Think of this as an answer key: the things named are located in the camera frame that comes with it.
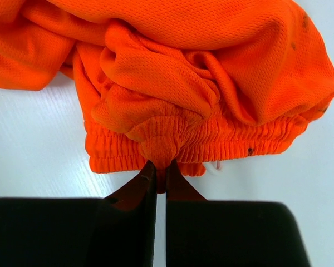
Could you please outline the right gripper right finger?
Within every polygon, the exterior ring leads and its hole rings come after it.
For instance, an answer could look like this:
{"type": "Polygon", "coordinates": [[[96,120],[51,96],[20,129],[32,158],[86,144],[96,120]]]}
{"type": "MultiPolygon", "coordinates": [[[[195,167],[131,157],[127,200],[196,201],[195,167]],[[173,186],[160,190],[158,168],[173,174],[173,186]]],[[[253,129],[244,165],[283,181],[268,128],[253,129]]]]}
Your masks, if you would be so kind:
{"type": "Polygon", "coordinates": [[[166,169],[167,266],[309,266],[290,209],[280,202],[213,201],[166,169]]]}

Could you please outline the orange mesh shorts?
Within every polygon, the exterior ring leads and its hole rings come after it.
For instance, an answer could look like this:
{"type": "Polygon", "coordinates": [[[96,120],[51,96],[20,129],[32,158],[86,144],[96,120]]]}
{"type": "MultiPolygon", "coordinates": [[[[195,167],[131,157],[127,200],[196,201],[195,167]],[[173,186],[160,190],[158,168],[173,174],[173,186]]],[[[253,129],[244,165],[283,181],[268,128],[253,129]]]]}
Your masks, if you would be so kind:
{"type": "Polygon", "coordinates": [[[279,154],[334,98],[294,1],[0,1],[0,88],[75,82],[95,173],[279,154]]]}

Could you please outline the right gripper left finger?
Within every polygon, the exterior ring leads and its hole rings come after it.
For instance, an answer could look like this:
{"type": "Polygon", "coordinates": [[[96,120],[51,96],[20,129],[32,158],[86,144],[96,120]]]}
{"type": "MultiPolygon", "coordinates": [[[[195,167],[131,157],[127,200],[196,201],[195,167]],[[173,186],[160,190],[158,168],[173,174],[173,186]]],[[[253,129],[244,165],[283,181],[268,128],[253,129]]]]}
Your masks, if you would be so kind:
{"type": "Polygon", "coordinates": [[[156,169],[105,198],[0,197],[0,266],[152,266],[156,169]]]}

